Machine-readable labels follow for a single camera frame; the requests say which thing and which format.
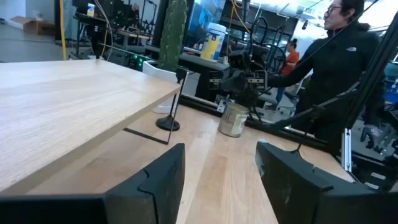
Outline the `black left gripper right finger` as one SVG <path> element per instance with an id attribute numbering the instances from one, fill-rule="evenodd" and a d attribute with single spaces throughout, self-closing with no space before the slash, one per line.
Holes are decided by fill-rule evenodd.
<path id="1" fill-rule="evenodd" d="M 257 142 L 256 164 L 279 223 L 377 223 L 376 195 L 302 159 L 296 152 Z"/>

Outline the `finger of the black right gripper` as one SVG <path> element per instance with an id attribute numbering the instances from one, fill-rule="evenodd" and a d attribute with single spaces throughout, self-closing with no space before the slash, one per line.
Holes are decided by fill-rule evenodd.
<path id="1" fill-rule="evenodd" d="M 246 76 L 242 70 L 234 71 L 233 74 L 221 82 L 221 88 L 225 91 L 241 92 L 246 86 Z"/>
<path id="2" fill-rule="evenodd" d="M 255 89 L 247 89 L 244 93 L 244 105 L 247 108 L 252 108 L 256 106 L 257 100 L 259 98 L 259 93 Z"/>

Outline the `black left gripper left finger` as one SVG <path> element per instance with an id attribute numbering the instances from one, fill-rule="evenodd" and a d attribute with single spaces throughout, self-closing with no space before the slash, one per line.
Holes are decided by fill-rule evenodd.
<path id="1" fill-rule="evenodd" d="M 185 145 L 178 143 L 105 193 L 108 223 L 175 224 L 185 181 Z"/>

